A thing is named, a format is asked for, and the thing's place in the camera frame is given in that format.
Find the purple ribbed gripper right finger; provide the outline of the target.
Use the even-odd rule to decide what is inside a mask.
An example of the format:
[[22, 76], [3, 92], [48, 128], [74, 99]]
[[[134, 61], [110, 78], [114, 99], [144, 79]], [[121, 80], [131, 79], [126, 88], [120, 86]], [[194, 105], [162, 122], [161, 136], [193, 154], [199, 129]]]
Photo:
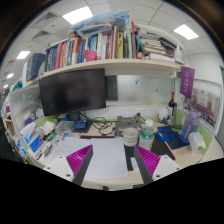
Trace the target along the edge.
[[134, 157], [137, 161], [143, 182], [145, 184], [152, 183], [152, 176], [160, 161], [160, 157], [140, 146], [134, 147]]

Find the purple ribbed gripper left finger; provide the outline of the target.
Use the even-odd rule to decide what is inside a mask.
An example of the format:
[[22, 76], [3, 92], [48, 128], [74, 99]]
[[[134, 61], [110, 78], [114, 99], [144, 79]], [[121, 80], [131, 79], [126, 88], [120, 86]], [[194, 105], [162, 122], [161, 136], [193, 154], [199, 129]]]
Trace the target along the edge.
[[80, 186], [82, 184], [92, 156], [93, 146], [88, 145], [66, 157], [74, 174], [73, 183], [76, 185]]

